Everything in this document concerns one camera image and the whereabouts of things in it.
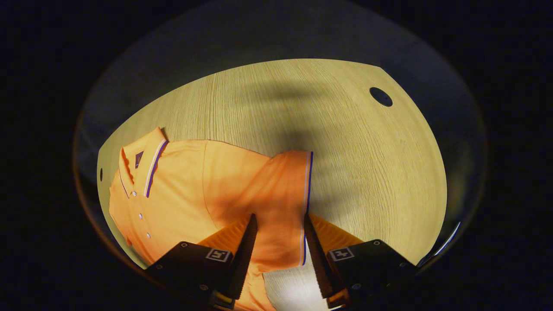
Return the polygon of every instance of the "white stripe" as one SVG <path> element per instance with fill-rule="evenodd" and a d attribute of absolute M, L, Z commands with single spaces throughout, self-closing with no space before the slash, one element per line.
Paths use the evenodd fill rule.
<path fill-rule="evenodd" d="M 438 253 L 441 252 L 444 249 L 444 247 L 446 247 L 446 245 L 451 241 L 451 239 L 455 235 L 455 232 L 457 232 L 457 229 L 459 229 L 460 224 L 461 224 L 460 222 L 457 224 L 457 226 L 455 227 L 455 230 L 453 230 L 453 233 L 450 235 L 447 241 L 442 245 L 442 247 L 440 247 L 440 249 L 434 253 L 434 256 L 438 255 Z"/>
<path fill-rule="evenodd" d="M 303 226 L 303 217 L 305 216 L 305 212 L 307 211 L 307 184 L 309 183 L 309 155 L 310 153 L 308 152 L 307 153 L 307 164 L 305 166 L 305 186 L 304 186 L 304 209 L 303 209 L 303 214 L 301 216 L 302 218 L 302 225 L 301 225 L 301 234 L 300 234 L 300 264 L 298 266 L 301 266 L 301 264 L 303 263 L 303 258 L 301 257 L 301 252 L 302 250 L 304 249 L 303 248 L 303 242 L 304 242 L 304 226 Z"/>
<path fill-rule="evenodd" d="M 161 145 L 165 143 L 165 140 L 162 140 L 159 143 L 158 149 L 156 149 L 154 153 L 154 158 L 152 159 L 152 163 L 150 164 L 150 169 L 148 170 L 148 177 L 146 178 L 146 185 L 144 185 L 144 195 L 146 195 L 146 192 L 148 191 L 148 185 L 150 184 L 150 176 L 152 175 L 152 169 L 154 168 L 155 160 L 158 158 L 159 148 L 161 148 Z"/>

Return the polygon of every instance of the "wooden table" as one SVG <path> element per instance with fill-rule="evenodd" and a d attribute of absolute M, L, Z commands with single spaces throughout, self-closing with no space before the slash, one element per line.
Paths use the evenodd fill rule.
<path fill-rule="evenodd" d="M 369 89 L 393 101 L 377 102 Z M 446 209 L 436 140 L 408 94 L 381 68 L 291 59 L 203 77 L 156 99 L 125 121 L 98 154 L 98 194 L 113 235 L 139 266 L 111 219 L 109 185 L 122 146 L 159 126 L 167 139 L 212 139 L 270 157 L 314 151 L 310 211 L 362 240 L 382 239 L 411 263 L 433 246 Z M 100 170 L 103 180 L 100 181 Z M 264 274 L 277 310 L 326 310 L 305 266 Z"/>

